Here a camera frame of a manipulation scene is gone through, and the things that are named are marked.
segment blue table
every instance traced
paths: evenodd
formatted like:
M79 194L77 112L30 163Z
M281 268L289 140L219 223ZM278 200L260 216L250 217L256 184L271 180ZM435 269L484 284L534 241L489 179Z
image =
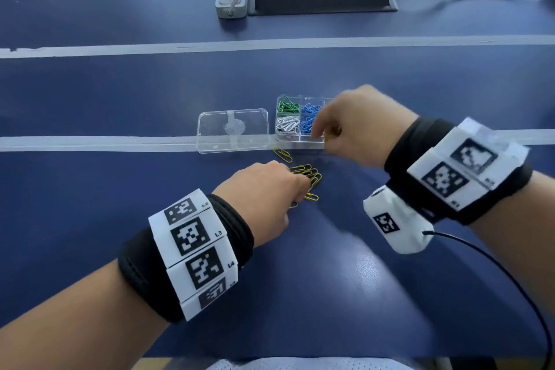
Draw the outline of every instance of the blue table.
M19 136L190 137L203 111L266 108L273 122L281 93L333 97L365 82L420 114L470 115L496 129L555 128L553 44L488 43L496 35L554 35L555 0L397 0L392 14L230 22L217 18L213 0L0 1L0 47L12 50L342 37L354 45L391 37L385 47L371 40L168 53L164 46L117 56L15 58L18 51L0 50L0 148ZM485 46L456 39L431 46L434 37L465 36L484 36ZM406 39L398 46L393 37ZM430 39L408 47L413 37ZM389 248L360 207L385 182L383 172L320 151L293 155L322 171L320 201L292 210L290 228L255 251L239 284L170 328L150 355L545 350L528 304L487 260L450 240L411 256ZM184 193L210 191L237 169L273 159L271 151L1 153L0 325L113 259L150 214ZM553 146L532 150L534 167L551 175L554 159ZM438 229L478 242L453 223Z

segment pile of yellow paper clips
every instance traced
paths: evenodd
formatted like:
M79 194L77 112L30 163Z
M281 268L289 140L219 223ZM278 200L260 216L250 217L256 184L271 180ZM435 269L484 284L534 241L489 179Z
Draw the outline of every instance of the pile of yellow paper clips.
M285 161L286 163L290 164L293 162L293 157L291 156L291 154L288 153L288 151L281 149L279 146L274 146L273 151L278 157L280 157L281 160ZM317 201L319 199L318 195L311 193L311 191L314 186L316 186L318 183L320 183L320 180L322 180L322 174L318 173L318 169L314 169L310 164L302 164L289 167L289 170L291 170L293 174L303 174L310 179L310 189L306 194L305 199L308 199L309 201ZM293 205L289 206L289 209L296 208L297 205L298 203L293 202Z

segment clear plastic lid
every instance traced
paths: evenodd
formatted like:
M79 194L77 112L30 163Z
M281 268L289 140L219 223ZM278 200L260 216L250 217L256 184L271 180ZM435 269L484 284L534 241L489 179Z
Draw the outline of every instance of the clear plastic lid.
M207 111L199 115L200 153L251 151L264 149L269 143L268 112L263 108Z

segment person's right arm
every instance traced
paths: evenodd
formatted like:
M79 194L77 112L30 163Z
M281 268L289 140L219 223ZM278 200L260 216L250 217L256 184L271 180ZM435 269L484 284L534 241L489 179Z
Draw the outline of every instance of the person's right arm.
M418 115L365 85L341 93L316 116L312 136L329 153L383 168ZM507 268L555 313L555 180L539 172L470 225Z

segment person's left arm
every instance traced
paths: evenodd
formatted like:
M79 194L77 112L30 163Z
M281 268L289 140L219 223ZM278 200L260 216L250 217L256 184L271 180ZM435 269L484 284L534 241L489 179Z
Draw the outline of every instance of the person's left arm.
M289 205L309 185L272 161L238 171L214 194L246 221L256 247L285 229ZM5 370L129 369L168 326L114 261L0 329L0 363Z

